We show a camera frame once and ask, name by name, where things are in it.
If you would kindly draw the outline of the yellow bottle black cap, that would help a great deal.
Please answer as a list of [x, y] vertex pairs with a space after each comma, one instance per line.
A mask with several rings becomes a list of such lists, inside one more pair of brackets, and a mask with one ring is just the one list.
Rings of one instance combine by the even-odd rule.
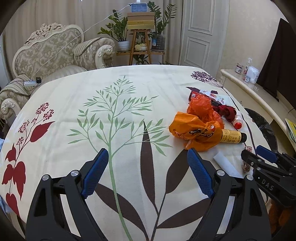
[[247, 135], [245, 133], [233, 130], [222, 130], [221, 143], [231, 143], [231, 144], [239, 144], [244, 143], [247, 140]]

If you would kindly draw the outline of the white bottle red cap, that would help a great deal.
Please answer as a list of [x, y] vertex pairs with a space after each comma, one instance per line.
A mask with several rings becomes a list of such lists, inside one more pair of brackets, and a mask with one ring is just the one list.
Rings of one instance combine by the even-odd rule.
[[243, 119], [242, 115], [239, 111], [236, 112], [236, 115], [234, 116], [234, 120], [232, 121], [232, 125], [235, 129], [239, 130], [243, 126]]

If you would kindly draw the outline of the dark red satin cloth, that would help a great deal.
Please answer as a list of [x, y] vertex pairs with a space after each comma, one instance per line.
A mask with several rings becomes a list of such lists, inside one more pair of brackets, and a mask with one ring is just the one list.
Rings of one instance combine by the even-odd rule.
[[213, 110], [220, 116], [224, 116], [228, 122], [233, 122], [237, 114], [235, 108], [227, 105], [212, 106]]

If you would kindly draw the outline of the orange printed wrapper bag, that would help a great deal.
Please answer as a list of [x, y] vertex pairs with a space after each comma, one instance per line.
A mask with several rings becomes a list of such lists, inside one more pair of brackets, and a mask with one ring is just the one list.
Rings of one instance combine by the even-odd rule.
[[186, 150], [194, 148], [198, 152], [216, 146], [222, 138], [222, 128], [217, 121], [204, 123], [197, 116], [182, 112], [177, 112], [169, 131], [174, 137], [187, 141]]

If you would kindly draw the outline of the orange plastic bag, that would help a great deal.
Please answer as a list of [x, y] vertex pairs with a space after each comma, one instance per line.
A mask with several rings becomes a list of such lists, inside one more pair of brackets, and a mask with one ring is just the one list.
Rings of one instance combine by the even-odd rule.
[[196, 115], [204, 123], [217, 121], [220, 127], [224, 128], [224, 123], [220, 114], [212, 107], [211, 99], [203, 94], [198, 93], [195, 97], [191, 98], [187, 113]]

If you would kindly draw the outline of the red can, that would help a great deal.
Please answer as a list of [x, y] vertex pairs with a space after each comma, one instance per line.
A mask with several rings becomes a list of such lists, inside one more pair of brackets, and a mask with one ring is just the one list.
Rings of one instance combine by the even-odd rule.
[[191, 101], [191, 99], [197, 97], [198, 94], [199, 94], [199, 92], [191, 91], [191, 93], [189, 95], [189, 102]]

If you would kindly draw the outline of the white paper envelope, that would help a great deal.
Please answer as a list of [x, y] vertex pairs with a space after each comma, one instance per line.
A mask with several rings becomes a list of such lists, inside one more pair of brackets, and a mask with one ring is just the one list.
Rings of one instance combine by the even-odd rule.
[[217, 95], [216, 101], [219, 102], [222, 105], [231, 105], [231, 99], [228, 95]]

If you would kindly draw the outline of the red white snack packet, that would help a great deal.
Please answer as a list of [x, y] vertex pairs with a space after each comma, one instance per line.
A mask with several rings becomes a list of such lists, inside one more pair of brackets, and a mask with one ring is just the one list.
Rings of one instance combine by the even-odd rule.
[[210, 99], [212, 99], [214, 101], [216, 101], [216, 96], [219, 95], [218, 92], [214, 91], [214, 90], [212, 90], [212, 91], [200, 90], [199, 93], [209, 97]]

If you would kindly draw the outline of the black lined trash bin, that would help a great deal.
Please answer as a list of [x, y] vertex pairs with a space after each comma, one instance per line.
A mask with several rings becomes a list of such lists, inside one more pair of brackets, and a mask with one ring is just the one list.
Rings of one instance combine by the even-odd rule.
[[273, 152], [278, 151], [278, 142], [277, 142], [276, 136], [274, 134], [272, 127], [267, 122], [267, 120], [263, 116], [261, 116], [259, 113], [257, 113], [256, 111], [254, 111], [252, 109], [245, 108], [245, 110], [248, 112], [249, 116], [252, 118], [252, 120], [255, 122], [257, 127], [262, 132], [270, 149]]

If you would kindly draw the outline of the cream tv cabinet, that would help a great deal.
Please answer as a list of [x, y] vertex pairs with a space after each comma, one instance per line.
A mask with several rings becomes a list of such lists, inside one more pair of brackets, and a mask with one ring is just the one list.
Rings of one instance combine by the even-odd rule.
[[277, 138], [278, 150], [295, 153], [295, 142], [289, 138], [285, 120], [295, 123], [295, 109], [280, 93], [271, 96], [260, 85], [247, 83], [242, 75], [231, 69], [221, 69], [217, 74], [219, 82], [245, 108], [251, 109], [270, 124]]

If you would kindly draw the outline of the white detergent bottle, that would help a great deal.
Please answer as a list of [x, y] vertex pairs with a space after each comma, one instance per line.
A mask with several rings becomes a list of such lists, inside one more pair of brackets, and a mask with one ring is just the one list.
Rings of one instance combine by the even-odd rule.
[[245, 74], [245, 82], [255, 84], [259, 77], [259, 70], [254, 66], [250, 66]]

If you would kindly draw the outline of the small dark jar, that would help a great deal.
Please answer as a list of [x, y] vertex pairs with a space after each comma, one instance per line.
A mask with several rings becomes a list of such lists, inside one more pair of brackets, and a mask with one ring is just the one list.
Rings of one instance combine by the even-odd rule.
[[240, 63], [237, 63], [235, 67], [235, 72], [238, 74], [241, 74], [242, 71], [243, 71], [243, 65], [241, 65]]

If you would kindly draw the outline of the white power strip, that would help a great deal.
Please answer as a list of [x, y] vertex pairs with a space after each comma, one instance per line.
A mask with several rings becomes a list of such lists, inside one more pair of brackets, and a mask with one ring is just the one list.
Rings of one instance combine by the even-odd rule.
[[23, 82], [24, 87], [35, 87], [38, 86], [42, 83], [42, 79], [41, 77], [36, 77], [35, 79], [29, 79], [27, 81]]

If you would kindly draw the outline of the stacked yellow cardboard boxes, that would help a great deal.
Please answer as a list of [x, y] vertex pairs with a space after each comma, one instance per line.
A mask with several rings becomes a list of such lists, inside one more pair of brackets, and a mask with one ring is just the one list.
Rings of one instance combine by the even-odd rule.
[[155, 28], [154, 12], [136, 12], [127, 14], [128, 30], [151, 30]]

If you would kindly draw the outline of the potted plant white pot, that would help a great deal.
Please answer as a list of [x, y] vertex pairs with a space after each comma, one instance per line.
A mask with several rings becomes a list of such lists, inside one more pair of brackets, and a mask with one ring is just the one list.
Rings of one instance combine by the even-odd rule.
[[108, 17], [110, 23], [106, 24], [106, 28], [101, 27], [99, 35], [108, 35], [118, 43], [119, 52], [127, 52], [130, 50], [130, 41], [127, 39], [127, 17], [113, 9], [112, 14]]

